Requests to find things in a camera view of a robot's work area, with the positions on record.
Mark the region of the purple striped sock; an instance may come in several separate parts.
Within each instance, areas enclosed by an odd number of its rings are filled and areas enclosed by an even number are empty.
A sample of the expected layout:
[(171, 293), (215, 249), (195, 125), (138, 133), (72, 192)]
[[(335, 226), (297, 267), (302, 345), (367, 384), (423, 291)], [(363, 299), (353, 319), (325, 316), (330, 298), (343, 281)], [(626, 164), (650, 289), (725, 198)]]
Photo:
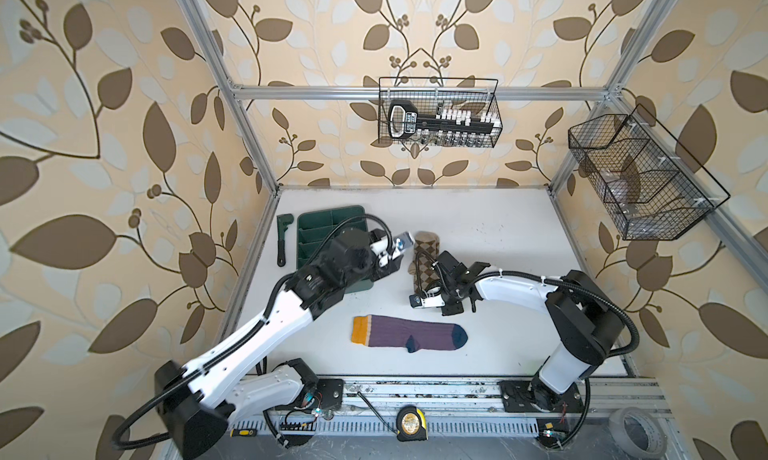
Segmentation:
[(353, 319), (350, 340), (371, 348), (405, 348), (408, 353), (456, 351), (466, 345), (468, 334), (457, 324), (368, 315)]

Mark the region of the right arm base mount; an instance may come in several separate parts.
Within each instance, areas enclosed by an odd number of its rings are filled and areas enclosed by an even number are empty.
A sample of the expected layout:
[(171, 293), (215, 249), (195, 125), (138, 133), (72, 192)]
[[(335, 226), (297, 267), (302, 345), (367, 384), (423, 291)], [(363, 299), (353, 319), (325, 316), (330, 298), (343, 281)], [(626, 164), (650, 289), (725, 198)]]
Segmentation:
[(537, 418), (536, 441), (546, 450), (569, 447), (586, 423), (591, 407), (592, 388), (584, 380), (584, 392), (573, 383), (563, 394), (551, 391), (537, 378), (531, 381), (505, 380), (498, 383), (505, 413), (556, 414), (550, 421)]

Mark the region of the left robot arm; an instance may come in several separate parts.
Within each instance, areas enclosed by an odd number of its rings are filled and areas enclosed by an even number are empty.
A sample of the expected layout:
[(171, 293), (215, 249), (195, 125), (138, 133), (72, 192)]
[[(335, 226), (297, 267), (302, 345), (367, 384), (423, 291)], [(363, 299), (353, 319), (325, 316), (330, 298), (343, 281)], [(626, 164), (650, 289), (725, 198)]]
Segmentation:
[(252, 380), (245, 376), (339, 303), (349, 287), (400, 269), (413, 236), (394, 236), (380, 218), (370, 219), (377, 229), (357, 229), (352, 219), (335, 227), (301, 268), (277, 281), (266, 307), (221, 343), (183, 366), (169, 361), (160, 367), (154, 397), (115, 429), (112, 448), (135, 450), (170, 440), (182, 458), (196, 459), (240, 418), (311, 393), (316, 381), (302, 360)]

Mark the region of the brown argyle sock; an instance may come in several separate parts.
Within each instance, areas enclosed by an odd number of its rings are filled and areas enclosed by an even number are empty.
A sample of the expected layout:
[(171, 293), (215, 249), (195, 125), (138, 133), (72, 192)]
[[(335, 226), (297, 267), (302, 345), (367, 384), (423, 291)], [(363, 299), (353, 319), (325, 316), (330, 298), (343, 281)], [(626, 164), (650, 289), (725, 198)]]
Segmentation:
[(408, 272), (413, 278), (414, 293), (425, 294), (439, 280), (433, 263), (440, 254), (440, 239), (434, 232), (419, 231), (414, 235), (414, 257)]

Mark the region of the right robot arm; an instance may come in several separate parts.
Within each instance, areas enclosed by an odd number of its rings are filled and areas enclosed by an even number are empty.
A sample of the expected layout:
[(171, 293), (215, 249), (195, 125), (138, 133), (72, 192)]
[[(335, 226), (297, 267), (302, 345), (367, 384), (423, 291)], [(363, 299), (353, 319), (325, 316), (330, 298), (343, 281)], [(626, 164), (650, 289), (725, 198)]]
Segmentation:
[(467, 267), (447, 251), (428, 262), (437, 275), (428, 292), (440, 296), (444, 314), (461, 313), (463, 301), (468, 299), (472, 305), (497, 301), (549, 316), (559, 344), (532, 377), (531, 393), (561, 397), (577, 381), (588, 379), (605, 360), (639, 347), (634, 321), (579, 270), (563, 277), (492, 271), (483, 262)]

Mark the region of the green divided organizer tray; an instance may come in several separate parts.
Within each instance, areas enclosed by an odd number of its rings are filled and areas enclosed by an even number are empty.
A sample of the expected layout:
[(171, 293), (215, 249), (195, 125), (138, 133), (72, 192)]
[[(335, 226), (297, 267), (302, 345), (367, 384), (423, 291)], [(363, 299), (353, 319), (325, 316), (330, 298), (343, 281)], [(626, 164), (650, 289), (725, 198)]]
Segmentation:
[(356, 218), (346, 228), (368, 231), (367, 220), (361, 218), (365, 209), (360, 205), (303, 213), (297, 220), (296, 269), (303, 267), (318, 250), (322, 241), (343, 221)]

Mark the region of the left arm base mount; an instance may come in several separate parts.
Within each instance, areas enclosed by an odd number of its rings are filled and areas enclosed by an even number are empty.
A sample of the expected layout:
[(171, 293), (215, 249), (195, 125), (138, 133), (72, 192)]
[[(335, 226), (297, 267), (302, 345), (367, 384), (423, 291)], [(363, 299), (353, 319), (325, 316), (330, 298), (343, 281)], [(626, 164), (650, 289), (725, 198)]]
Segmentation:
[(320, 378), (292, 402), (264, 411), (264, 425), (283, 448), (303, 445), (316, 434), (321, 420), (331, 420), (341, 408), (344, 385), (340, 378)]

